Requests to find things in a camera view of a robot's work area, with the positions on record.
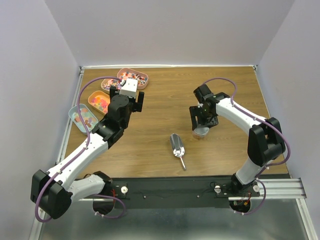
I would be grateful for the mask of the white round lid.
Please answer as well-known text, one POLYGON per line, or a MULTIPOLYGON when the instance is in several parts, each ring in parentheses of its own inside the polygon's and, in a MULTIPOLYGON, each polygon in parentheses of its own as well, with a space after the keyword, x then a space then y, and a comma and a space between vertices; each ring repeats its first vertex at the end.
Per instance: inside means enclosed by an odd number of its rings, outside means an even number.
POLYGON ((209 128, 208 127, 197 127, 193 130, 193 132, 199 133, 199 134, 204 134, 204 133, 209 133, 209 128))

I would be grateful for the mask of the clear plastic cup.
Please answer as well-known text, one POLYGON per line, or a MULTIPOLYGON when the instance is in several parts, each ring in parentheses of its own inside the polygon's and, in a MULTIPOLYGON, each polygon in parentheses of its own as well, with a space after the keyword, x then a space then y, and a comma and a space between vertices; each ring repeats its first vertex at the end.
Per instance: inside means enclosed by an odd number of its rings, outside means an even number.
POLYGON ((208 133, 197 133, 195 131, 192 132, 192 136, 195 139, 204 139, 207 135, 208 135, 208 133))

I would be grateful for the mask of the orange candy tray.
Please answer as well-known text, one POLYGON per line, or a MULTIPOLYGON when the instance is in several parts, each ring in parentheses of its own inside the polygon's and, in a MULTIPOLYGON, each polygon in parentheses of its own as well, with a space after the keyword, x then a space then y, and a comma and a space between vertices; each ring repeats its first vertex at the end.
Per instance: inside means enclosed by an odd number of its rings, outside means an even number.
POLYGON ((110 96, 103 91, 94 91, 88 97, 88 103, 102 114, 107 114, 110 104, 110 96))

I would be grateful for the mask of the metal scoop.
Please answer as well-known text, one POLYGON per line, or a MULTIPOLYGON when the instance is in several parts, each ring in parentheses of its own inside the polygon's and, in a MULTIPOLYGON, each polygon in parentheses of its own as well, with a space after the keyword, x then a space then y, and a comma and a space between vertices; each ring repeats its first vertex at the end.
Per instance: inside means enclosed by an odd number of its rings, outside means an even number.
POLYGON ((181 137, 178 134, 173 133, 170 135, 169 140, 170 140, 173 155, 180 159, 182 168, 184 171, 186 171, 187 168, 183 160, 183 156, 185 154, 185 147, 183 145, 181 137))

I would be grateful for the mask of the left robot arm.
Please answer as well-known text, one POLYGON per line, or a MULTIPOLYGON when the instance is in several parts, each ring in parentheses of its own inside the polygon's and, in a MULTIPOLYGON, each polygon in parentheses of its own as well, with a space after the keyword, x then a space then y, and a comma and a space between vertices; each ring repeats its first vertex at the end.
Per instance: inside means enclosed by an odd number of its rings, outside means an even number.
POLYGON ((85 141, 66 159, 48 171, 38 170, 32 176, 30 199, 35 203, 35 217, 39 209, 50 219, 60 218, 77 200, 98 195, 107 197, 111 191, 110 180, 102 172, 77 180, 95 158, 109 150, 129 126, 131 114, 141 112, 144 102, 143 91, 138 94, 125 90, 112 90, 107 114, 100 120, 85 141))

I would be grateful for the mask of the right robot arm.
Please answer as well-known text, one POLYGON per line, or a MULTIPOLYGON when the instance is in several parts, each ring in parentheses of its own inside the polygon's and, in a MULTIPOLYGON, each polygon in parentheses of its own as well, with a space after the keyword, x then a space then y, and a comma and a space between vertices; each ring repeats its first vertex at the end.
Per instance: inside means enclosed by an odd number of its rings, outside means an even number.
POLYGON ((247 160, 231 176, 229 189, 236 196, 247 192, 258 174, 286 150, 280 122, 264 118, 236 104, 224 92, 214 94, 206 84, 197 87, 193 94, 198 104, 189 108, 192 133, 203 138, 218 125, 218 117, 231 121, 248 136, 247 160))

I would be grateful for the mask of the beige candy tray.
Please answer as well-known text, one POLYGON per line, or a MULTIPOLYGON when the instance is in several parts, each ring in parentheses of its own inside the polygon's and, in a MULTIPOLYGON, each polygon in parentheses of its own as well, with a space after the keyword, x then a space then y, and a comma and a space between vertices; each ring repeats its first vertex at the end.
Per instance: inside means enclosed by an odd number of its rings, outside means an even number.
POLYGON ((103 91, 105 91, 107 94, 110 93, 110 88, 115 87, 117 90, 120 90, 122 88, 121 80, 112 79, 112 78, 105 78, 101 83, 101 88, 103 91))

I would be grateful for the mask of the pink candy tray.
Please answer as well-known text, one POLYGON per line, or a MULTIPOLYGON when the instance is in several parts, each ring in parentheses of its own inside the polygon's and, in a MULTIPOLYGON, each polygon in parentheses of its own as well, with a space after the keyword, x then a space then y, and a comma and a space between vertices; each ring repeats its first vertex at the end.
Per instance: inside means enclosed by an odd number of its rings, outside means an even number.
POLYGON ((120 69, 117 73, 117 77, 124 80, 128 78, 137 80, 138 90, 145 89, 149 83, 149 76, 147 74, 127 67, 120 69))

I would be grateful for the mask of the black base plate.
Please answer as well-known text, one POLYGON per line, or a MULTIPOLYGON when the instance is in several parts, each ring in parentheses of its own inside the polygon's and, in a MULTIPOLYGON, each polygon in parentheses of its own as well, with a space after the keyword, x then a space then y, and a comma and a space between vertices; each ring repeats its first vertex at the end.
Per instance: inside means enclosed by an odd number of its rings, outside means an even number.
POLYGON ((228 209, 230 183, 230 176, 118 177, 112 187, 128 209, 228 209))

